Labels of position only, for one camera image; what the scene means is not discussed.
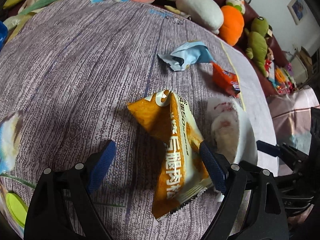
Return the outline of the orange chocolate wafer wrapper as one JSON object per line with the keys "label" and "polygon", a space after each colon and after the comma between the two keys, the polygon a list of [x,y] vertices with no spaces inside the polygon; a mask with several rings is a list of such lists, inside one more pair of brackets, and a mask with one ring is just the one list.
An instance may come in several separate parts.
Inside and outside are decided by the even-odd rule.
{"label": "orange chocolate wafer wrapper", "polygon": [[238,78],[234,73],[222,69],[217,63],[212,62],[213,83],[220,87],[225,93],[235,98],[240,93]]}

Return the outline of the orange carrot plush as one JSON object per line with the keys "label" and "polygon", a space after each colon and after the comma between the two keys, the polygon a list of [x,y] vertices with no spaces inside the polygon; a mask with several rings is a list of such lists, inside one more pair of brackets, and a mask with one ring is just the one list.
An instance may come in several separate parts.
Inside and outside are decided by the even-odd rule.
{"label": "orange carrot plush", "polygon": [[219,29],[219,36],[230,46],[236,45],[244,29],[244,14],[246,11],[244,0],[226,0],[221,7],[223,24]]}

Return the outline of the framed wall picture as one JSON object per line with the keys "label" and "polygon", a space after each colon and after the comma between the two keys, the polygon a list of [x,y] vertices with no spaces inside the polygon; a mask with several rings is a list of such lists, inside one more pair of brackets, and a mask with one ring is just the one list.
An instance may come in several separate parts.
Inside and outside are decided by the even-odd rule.
{"label": "framed wall picture", "polygon": [[291,0],[287,5],[296,25],[299,25],[307,14],[306,5],[303,0]]}

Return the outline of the plaid checked bedsheet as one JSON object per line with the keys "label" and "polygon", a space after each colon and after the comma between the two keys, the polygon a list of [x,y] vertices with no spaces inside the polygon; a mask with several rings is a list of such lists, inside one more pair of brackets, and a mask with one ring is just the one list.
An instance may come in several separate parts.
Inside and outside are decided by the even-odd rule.
{"label": "plaid checked bedsheet", "polygon": [[310,86],[284,95],[267,98],[278,145],[287,144],[305,154],[311,145],[311,108],[319,101]]}

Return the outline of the olive green dinosaur plush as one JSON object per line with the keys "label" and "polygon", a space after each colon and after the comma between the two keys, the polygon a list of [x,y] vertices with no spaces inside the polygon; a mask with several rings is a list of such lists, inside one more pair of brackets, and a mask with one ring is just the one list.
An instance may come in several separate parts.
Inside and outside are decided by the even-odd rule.
{"label": "olive green dinosaur plush", "polygon": [[264,17],[256,17],[251,24],[251,29],[245,29],[247,35],[247,48],[246,55],[251,59],[258,69],[261,71],[264,77],[267,77],[265,70],[265,59],[268,51],[267,41],[270,38],[268,36],[269,23]]}

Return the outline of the white goose plush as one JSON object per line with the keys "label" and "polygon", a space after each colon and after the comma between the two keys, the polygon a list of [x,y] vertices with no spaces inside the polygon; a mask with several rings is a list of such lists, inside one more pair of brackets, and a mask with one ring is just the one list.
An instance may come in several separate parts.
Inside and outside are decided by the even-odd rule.
{"label": "white goose plush", "polygon": [[176,8],[188,14],[195,23],[219,34],[224,16],[221,8],[214,0],[167,0],[174,1]]}

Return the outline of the brown teddy bear red shirt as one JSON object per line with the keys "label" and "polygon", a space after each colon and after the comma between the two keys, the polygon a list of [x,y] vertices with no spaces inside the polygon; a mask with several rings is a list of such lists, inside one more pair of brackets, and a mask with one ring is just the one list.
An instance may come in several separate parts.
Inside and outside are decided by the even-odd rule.
{"label": "brown teddy bear red shirt", "polygon": [[265,59],[265,70],[267,72],[267,77],[269,79],[274,79],[274,55],[273,51],[270,47],[268,47],[268,51]]}

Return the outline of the light blue wrapper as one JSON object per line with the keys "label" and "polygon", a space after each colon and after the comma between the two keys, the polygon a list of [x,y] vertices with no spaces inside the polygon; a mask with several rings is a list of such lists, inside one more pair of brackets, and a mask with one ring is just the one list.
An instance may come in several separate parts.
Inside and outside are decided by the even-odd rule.
{"label": "light blue wrapper", "polygon": [[181,72],[198,63],[217,63],[201,41],[185,42],[171,53],[157,55],[174,72]]}

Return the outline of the green white jelly cup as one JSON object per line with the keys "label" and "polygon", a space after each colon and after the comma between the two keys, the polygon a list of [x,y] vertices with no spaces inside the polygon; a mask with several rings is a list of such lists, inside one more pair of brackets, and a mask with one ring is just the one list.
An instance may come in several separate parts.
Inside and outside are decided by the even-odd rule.
{"label": "green white jelly cup", "polygon": [[16,221],[19,226],[24,228],[28,207],[23,199],[15,193],[7,193],[5,201],[14,221]]}

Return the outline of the cardboard boxes pile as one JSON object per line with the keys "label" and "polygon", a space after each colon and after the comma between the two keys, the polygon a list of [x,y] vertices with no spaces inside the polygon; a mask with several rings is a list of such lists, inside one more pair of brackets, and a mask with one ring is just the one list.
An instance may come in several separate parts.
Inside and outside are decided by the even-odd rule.
{"label": "cardboard boxes pile", "polygon": [[298,86],[315,86],[319,83],[319,49],[310,56],[306,49],[301,48],[291,59],[293,78]]}

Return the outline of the dark red leather sofa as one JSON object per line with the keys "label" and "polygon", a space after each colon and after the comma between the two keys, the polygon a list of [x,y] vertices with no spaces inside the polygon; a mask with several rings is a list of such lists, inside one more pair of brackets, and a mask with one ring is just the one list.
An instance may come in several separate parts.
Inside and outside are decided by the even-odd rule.
{"label": "dark red leather sofa", "polygon": [[[226,0],[214,1],[221,7],[223,5],[226,5]],[[288,89],[285,86],[285,83],[277,85],[276,80],[273,82],[269,80],[269,77],[271,78],[272,74],[271,68],[269,68],[270,72],[268,77],[265,77],[265,74],[263,74],[262,72],[263,68],[265,68],[263,67],[263,65],[266,63],[265,61],[269,60],[269,52],[273,53],[271,55],[273,55],[274,57],[274,60],[272,61],[274,70],[276,70],[276,66],[280,68],[286,67],[289,63],[285,58],[284,53],[281,50],[274,35],[271,37],[267,33],[270,29],[268,20],[264,16],[259,16],[247,2],[245,2],[245,14],[243,17],[245,23],[244,30],[234,47],[242,52],[250,61],[251,65],[255,69],[255,72],[258,76],[259,82],[266,97],[272,95],[287,94]],[[248,57],[249,48],[251,48],[253,51],[253,58]],[[265,59],[260,56],[260,54],[262,54],[263,52],[263,49],[264,52],[266,52],[266,55],[264,57]]]}

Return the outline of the orange meat floss bread wrapper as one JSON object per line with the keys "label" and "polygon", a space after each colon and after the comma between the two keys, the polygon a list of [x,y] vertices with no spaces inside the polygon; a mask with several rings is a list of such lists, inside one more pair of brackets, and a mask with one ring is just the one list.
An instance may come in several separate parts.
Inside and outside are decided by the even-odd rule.
{"label": "orange meat floss bread wrapper", "polygon": [[162,90],[127,105],[149,135],[166,146],[152,214],[160,220],[201,195],[213,182],[200,157],[203,136],[187,100]]}

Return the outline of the grey purple tablecloth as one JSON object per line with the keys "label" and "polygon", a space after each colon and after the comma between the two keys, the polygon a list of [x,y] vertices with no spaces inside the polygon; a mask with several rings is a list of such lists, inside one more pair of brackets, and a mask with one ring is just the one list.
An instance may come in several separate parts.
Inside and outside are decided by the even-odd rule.
{"label": "grey purple tablecloth", "polygon": [[99,150],[108,139],[117,153],[93,201],[114,239],[199,239],[219,205],[204,192],[169,217],[151,213],[164,158],[163,144],[146,133],[127,109],[164,89],[189,102],[210,139],[209,98],[222,93],[210,64],[172,71],[158,56],[198,40],[218,64],[238,75],[241,101],[255,138],[276,135],[255,70],[237,50],[203,27],[157,7],[132,1],[61,0],[30,19],[1,51],[1,116],[24,114],[20,152],[9,191],[30,202],[42,171],[66,170]]}

